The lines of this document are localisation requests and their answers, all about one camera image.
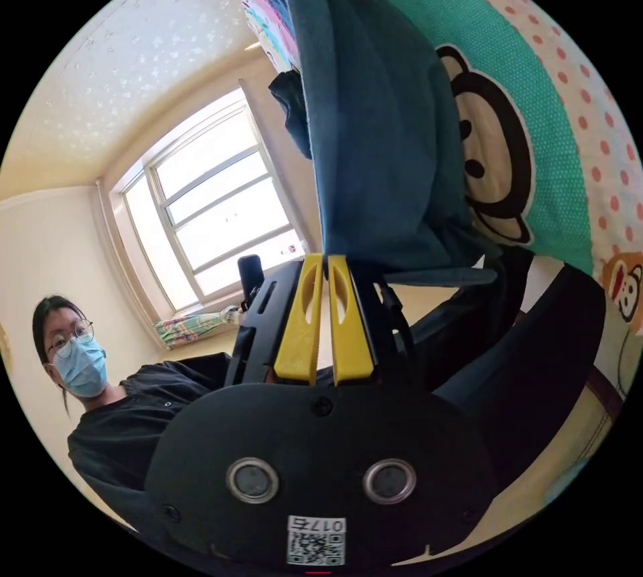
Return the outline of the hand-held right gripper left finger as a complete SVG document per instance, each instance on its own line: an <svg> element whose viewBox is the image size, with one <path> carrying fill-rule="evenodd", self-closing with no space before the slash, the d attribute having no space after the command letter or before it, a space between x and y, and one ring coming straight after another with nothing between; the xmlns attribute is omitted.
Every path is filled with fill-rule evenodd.
<svg viewBox="0 0 643 577"><path fill-rule="evenodd" d="M314 385L319 350L323 255L303 259L274 364L280 380Z"/></svg>

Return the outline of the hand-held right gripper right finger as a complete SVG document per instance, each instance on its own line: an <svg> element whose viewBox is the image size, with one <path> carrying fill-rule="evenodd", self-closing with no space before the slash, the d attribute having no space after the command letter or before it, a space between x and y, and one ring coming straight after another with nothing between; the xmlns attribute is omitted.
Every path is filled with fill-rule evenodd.
<svg viewBox="0 0 643 577"><path fill-rule="evenodd" d="M346 258L328 256L334 383L366 381L374 371L362 315Z"/></svg>

